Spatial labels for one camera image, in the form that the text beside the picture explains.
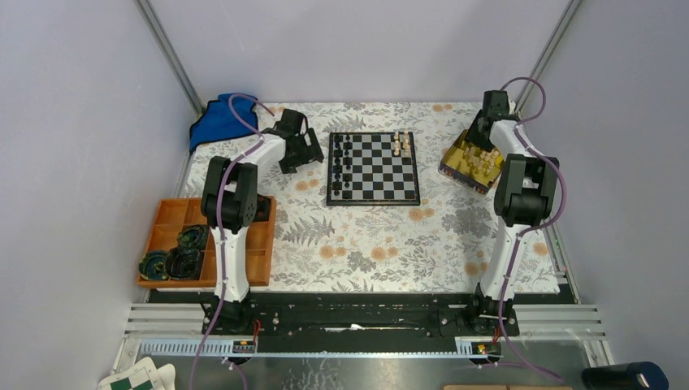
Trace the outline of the black white chess board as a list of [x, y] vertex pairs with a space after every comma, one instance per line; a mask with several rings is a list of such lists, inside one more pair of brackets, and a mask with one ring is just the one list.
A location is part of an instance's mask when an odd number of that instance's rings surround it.
[[414, 134], [411, 156], [392, 154], [394, 132], [332, 132], [328, 137], [327, 206], [419, 206]]

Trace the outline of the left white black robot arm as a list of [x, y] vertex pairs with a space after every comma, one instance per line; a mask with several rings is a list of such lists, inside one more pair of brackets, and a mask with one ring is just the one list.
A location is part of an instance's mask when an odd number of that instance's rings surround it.
[[206, 333], [241, 334], [253, 326], [246, 275], [247, 236], [258, 212], [258, 179], [279, 165], [284, 174], [322, 162], [323, 152], [307, 117], [286, 109], [273, 127], [234, 157], [213, 157], [201, 197], [215, 244], [216, 284], [206, 312]]

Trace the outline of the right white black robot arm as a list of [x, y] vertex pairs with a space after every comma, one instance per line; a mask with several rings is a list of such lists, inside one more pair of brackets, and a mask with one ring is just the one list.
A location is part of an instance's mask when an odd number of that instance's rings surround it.
[[503, 158], [493, 208], [499, 218], [496, 244], [489, 267], [477, 284], [464, 313], [474, 334], [504, 335], [513, 313], [514, 283], [522, 239], [547, 219], [557, 186], [556, 158], [543, 156], [522, 131], [518, 115], [509, 108], [504, 90], [488, 90], [472, 122], [467, 139], [482, 151]]

